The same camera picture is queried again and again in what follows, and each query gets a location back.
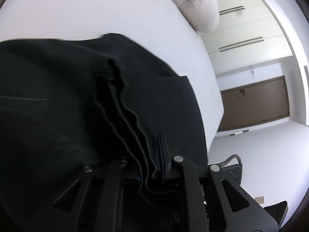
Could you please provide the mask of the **folded beige duvet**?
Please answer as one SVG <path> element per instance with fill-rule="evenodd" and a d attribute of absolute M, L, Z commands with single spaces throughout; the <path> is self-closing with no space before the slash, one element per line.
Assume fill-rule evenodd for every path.
<path fill-rule="evenodd" d="M 217 0 L 172 0 L 198 32 L 213 32 L 219 23 Z"/>

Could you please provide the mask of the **black denim pants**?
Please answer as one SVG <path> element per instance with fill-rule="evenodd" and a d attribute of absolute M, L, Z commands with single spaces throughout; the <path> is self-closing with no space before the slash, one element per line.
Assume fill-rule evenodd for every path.
<path fill-rule="evenodd" d="M 125 36 L 1 43 L 1 231 L 188 231 L 157 136 L 206 165 L 187 77 Z"/>

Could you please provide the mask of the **bed with white sheet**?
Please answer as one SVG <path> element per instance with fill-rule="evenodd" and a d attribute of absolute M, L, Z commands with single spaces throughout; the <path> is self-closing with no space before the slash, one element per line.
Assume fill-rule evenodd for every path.
<path fill-rule="evenodd" d="M 223 117 L 215 73 L 200 35 L 172 0 L 6 0 L 1 40 L 86 40 L 118 33 L 188 77 L 210 146 Z"/>

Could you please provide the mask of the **black office chair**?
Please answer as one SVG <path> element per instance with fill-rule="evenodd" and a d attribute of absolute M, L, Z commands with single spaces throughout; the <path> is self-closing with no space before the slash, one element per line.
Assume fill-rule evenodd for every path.
<path fill-rule="evenodd" d="M 239 185 L 243 176 L 243 164 L 241 158 L 237 154 L 233 154 L 225 161 L 217 164 L 223 169 L 232 179 L 234 179 Z M 277 222 L 278 228 L 282 227 L 282 224 L 288 213 L 288 203 L 286 200 L 274 205 L 264 207 L 264 210 Z"/>

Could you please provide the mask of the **brown wooden door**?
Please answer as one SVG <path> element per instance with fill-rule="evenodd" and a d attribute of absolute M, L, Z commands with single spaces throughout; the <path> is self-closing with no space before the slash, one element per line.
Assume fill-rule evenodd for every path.
<path fill-rule="evenodd" d="M 290 116 L 284 76 L 221 91 L 224 114 L 218 131 L 252 127 Z"/>

